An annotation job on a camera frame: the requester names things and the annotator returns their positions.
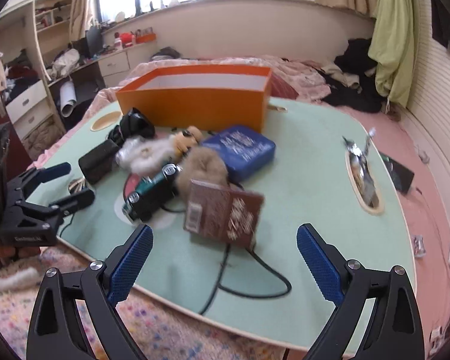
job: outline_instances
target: black cable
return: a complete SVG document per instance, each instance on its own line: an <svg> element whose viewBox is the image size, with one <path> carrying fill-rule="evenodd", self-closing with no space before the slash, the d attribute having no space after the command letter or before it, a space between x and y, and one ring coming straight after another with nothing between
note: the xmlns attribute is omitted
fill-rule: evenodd
<svg viewBox="0 0 450 360"><path fill-rule="evenodd" d="M245 188L243 188L243 185L239 184L239 183L233 183L230 180L228 180L228 184L229 185L235 185L236 187L239 187L242 191L245 190Z"/></svg>
<svg viewBox="0 0 450 360"><path fill-rule="evenodd" d="M65 226L63 226L62 229L60 230L60 234L59 234L59 237L60 237L60 238L62 237L63 231L64 231L68 226L70 226L70 225L72 224L73 218L75 218L75 214L76 214L76 213L74 213L74 214L72 215L72 218L71 218L70 222L68 222L68 223L67 223Z"/></svg>
<svg viewBox="0 0 450 360"><path fill-rule="evenodd" d="M225 292L228 292L229 294L240 296L241 298L248 298L248 299L276 299L276 298L281 298L290 293L290 291L292 290L292 284L285 276L278 273L275 269L271 268L254 251L248 250L248 253L250 253L250 255L255 259L255 261L257 261L263 268L265 268L272 275L274 275L276 278L281 280L286 285L286 290L283 292L280 292L278 294L272 294L272 295L252 295L252 294L245 294L243 292L235 291L231 288L222 286L222 284L219 284L218 288L220 288L221 290L223 290Z"/></svg>
<svg viewBox="0 0 450 360"><path fill-rule="evenodd" d="M204 315L209 307L212 305L212 302L214 301L215 295L217 293L217 289L220 285L220 281L222 280L223 273L225 271L225 267L227 266L227 260L228 255L230 253L230 244L227 244L225 248L225 252L223 252L223 260L222 260L222 266L220 267L220 271L218 272L217 280L215 281L214 287L211 290L210 296L208 297L207 302L205 303L205 306L203 307L202 311L199 312L200 315Z"/></svg>
<svg viewBox="0 0 450 360"><path fill-rule="evenodd" d="M171 212L173 214L183 214L184 212L187 212L187 210L185 208L182 208L180 210L173 210L171 208L165 207L164 205L161 205L160 208L164 211Z"/></svg>

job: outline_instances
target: green curtain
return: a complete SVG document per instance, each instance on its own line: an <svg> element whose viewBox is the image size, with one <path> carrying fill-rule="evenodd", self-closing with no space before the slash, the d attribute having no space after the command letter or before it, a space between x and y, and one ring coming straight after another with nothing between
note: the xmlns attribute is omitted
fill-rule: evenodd
<svg viewBox="0 0 450 360"><path fill-rule="evenodd" d="M377 21L368 56L378 62L377 91L406 107L415 54L412 0L377 0L374 16Z"/></svg>

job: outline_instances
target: pillow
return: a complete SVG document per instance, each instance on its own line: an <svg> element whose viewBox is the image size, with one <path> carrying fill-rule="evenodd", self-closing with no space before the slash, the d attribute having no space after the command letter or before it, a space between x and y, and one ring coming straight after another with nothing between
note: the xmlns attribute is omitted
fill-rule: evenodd
<svg viewBox="0 0 450 360"><path fill-rule="evenodd" d="M299 93L293 89L283 78L275 73L271 74L271 96L295 100Z"/></svg>

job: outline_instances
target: table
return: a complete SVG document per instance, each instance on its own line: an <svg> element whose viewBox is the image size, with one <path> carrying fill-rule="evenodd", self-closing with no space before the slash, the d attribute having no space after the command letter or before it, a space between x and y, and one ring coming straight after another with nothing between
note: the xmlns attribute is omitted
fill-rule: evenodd
<svg viewBox="0 0 450 360"><path fill-rule="evenodd" d="M347 260L357 259L366 268L389 271L396 264L403 266L414 288L415 262L399 200L374 146L368 165L380 189L384 213L366 213L353 191L342 135L362 146L366 132L360 123L330 107L276 98L271 103L287 109L285 113L269 111L263 132L276 143L276 157L244 187L265 195L255 252L291 283L292 290L282 297L261 299L286 292L286 283L250 254L232 247L221 278L221 286L231 291L218 289L212 297L226 245L184 231L183 214L165 211L156 213L149 223L154 230L154 248L136 284L169 306L231 332L306 350L334 305L323 299L296 248L301 224L312 223ZM66 196L68 183L82 175L78 159L108 133L91 132L90 126L118 109L117 103L103 109L57 151L46 166L68 161L71 174L37 188L30 202L48 204ZM121 214L127 176L119 170L102 180L96 186L95 203L75 214L63 240L94 259L106 258L116 245L123 244L134 230ZM183 205L178 199L170 207L173 204ZM369 299L348 353L358 348L372 306Z"/></svg>

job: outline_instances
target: orange box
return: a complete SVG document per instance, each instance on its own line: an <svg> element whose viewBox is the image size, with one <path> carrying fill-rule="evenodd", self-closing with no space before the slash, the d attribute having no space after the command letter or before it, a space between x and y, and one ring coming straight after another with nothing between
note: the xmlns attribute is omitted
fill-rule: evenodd
<svg viewBox="0 0 450 360"><path fill-rule="evenodd" d="M262 132L270 99L269 67L199 64L155 69L116 93L156 126L220 131L241 124Z"/></svg>

